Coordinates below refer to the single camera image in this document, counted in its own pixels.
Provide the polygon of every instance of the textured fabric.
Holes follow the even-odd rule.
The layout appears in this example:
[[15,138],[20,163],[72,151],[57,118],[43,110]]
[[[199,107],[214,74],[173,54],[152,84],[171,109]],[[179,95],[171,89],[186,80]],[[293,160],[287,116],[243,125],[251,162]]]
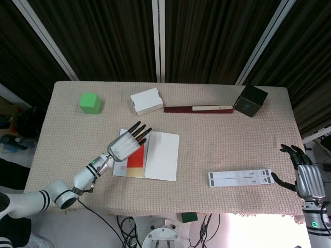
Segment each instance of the textured fabric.
[[244,82],[286,87],[302,137],[331,125],[330,9],[296,1]]
[[156,81],[152,1],[29,3],[80,80]]
[[69,80],[12,1],[0,1],[0,84],[47,107],[54,83]]
[[[295,173],[280,144],[302,147],[287,90],[260,87],[268,97],[250,118],[233,114],[178,114],[162,109],[135,115],[130,95],[157,87],[165,106],[234,104],[243,86],[125,82],[57,82],[35,153],[26,192],[54,180],[71,186],[73,176],[119,134],[141,120],[155,131],[179,138],[177,181],[112,176],[98,179],[94,192],[82,200],[93,209],[121,215],[167,212],[230,212],[300,214],[296,193],[277,184],[211,189],[208,172],[270,168],[287,182]],[[99,115],[78,106],[83,92],[103,101]],[[74,204],[72,209],[81,208]]]
[[280,0],[167,0],[165,81],[234,84]]

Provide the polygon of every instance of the cable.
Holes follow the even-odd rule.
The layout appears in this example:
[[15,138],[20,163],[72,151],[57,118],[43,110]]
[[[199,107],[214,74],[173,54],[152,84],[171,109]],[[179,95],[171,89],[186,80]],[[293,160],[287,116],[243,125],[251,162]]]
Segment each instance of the cable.
[[324,228],[325,228],[325,229],[327,230],[327,232],[331,235],[331,232],[330,232],[329,228],[327,228],[327,226],[326,226],[326,224],[325,224],[325,221],[324,221],[324,219],[323,219],[323,209],[324,209],[329,203],[330,203],[330,202],[325,202],[325,203],[322,204],[322,206],[321,206],[320,216],[321,216],[321,221],[322,221],[322,223],[323,223]]
[[331,182],[325,182],[323,179],[322,179],[322,181],[323,181],[323,186],[325,187],[325,185],[327,184],[327,183],[331,183]]
[[206,242],[208,242],[209,240],[211,240],[216,235],[216,233],[218,232],[218,229],[219,229],[220,224],[221,224],[221,215],[218,214],[218,226],[217,226],[217,229],[216,229],[215,233],[212,235],[212,237],[210,239],[208,239]]
[[[134,221],[133,217],[126,217],[124,218],[121,222],[119,221],[119,215],[116,216],[116,221],[117,221],[117,225],[119,227],[119,229],[121,230],[121,234],[124,238],[124,242],[123,242],[123,246],[122,248],[130,248],[130,247],[134,247],[136,248],[137,245],[139,245],[141,247],[141,244],[138,240],[138,233],[137,233],[137,226],[136,226],[136,222]],[[132,228],[132,230],[129,233],[126,233],[124,231],[123,225],[124,223],[129,220],[129,224],[131,226],[131,220],[133,220],[134,222],[134,227]]]
[[93,211],[92,209],[88,208],[85,204],[83,204],[80,200],[79,200],[79,197],[77,198],[77,201],[84,206],[84,208],[86,208],[88,211],[94,213],[97,217],[99,217],[100,219],[102,219],[115,233],[116,235],[118,236],[119,240],[121,241],[122,245],[124,245],[121,237],[119,236],[119,234],[116,232],[116,230],[103,218],[101,217],[99,214],[97,214],[95,211]]
[[313,163],[313,164],[324,164],[327,160],[329,160],[329,159],[331,159],[331,157],[330,158],[327,158],[326,160],[324,160],[323,162],[321,162],[321,163]]
[[218,214],[218,226],[217,226],[217,229],[216,229],[215,233],[207,240],[207,237],[208,237],[207,230],[208,230],[208,225],[209,225],[209,222],[210,222],[210,219],[211,219],[212,215],[213,214],[210,214],[209,215],[206,223],[205,223],[205,221],[206,221],[206,217],[207,216],[205,216],[205,218],[203,219],[203,222],[201,224],[198,242],[195,245],[192,245],[191,244],[191,241],[189,240],[190,246],[188,248],[190,248],[190,247],[197,248],[199,244],[201,244],[201,247],[202,248],[207,248],[207,246],[206,246],[205,243],[208,242],[209,240],[211,240],[216,235],[216,233],[217,233],[217,231],[219,229],[220,223],[221,223],[221,215]]

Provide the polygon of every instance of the robotic arm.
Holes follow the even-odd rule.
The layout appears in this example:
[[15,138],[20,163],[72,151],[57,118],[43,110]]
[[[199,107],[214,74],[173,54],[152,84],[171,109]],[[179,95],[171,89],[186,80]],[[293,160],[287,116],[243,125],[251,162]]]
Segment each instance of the robotic arm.
[[[55,181],[44,190],[26,194],[0,193],[0,220],[9,215],[18,219],[47,210],[51,201],[59,208],[69,208],[84,192],[93,192],[96,180],[113,166],[114,162],[121,162],[137,151],[146,142],[145,136],[152,130],[143,131],[146,125],[138,121],[127,132],[119,136],[108,146],[106,154],[101,154],[89,165],[84,167],[73,177],[73,188],[63,180]],[[6,238],[0,237],[0,247],[11,247]]]
[[312,248],[331,247],[331,224],[326,212],[323,180],[318,167],[313,165],[310,158],[296,146],[281,145],[281,151],[287,152],[295,169],[295,185],[283,182],[275,173],[272,177],[280,186],[297,192],[305,201],[302,211],[305,216],[307,231]]

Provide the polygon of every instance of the dark curtain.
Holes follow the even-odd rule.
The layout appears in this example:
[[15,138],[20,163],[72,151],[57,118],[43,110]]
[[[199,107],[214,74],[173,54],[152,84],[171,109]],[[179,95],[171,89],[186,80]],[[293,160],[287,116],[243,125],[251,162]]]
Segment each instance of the dark curtain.
[[279,0],[167,0],[165,80],[234,84]]
[[331,2],[296,1],[244,84],[286,87],[302,137],[331,125]]
[[156,81],[151,1],[29,3],[80,80]]
[[54,83],[69,78],[12,1],[0,1],[0,19],[0,83],[30,105],[47,107]]

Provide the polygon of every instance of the white box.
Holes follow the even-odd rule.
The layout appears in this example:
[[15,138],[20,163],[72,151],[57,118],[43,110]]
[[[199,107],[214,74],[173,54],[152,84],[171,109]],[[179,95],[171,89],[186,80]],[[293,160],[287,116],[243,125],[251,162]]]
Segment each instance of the white box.
[[158,110],[163,107],[163,101],[157,88],[149,89],[131,96],[137,115]]

